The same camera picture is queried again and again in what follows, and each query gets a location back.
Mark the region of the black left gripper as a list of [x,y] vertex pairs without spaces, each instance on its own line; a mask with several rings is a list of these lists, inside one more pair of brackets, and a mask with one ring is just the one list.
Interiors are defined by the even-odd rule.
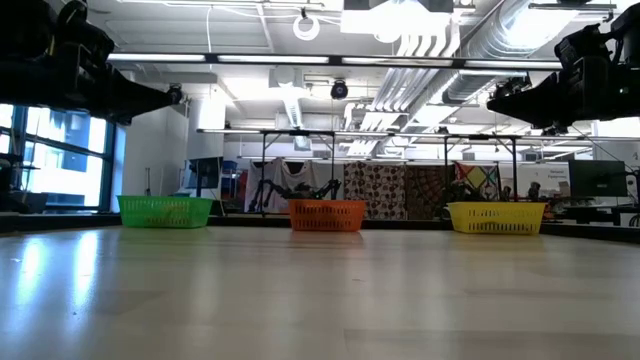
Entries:
[[134,117],[173,104],[167,92],[125,78],[109,55],[56,54],[47,57],[47,105],[85,111],[130,126]]

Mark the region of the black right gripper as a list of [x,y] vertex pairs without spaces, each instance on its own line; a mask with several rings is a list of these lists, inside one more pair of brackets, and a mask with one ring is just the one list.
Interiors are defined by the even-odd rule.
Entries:
[[521,114],[534,129],[566,130],[575,121],[639,116],[639,68],[583,57],[565,72],[552,72],[533,86],[529,75],[499,83],[488,110]]

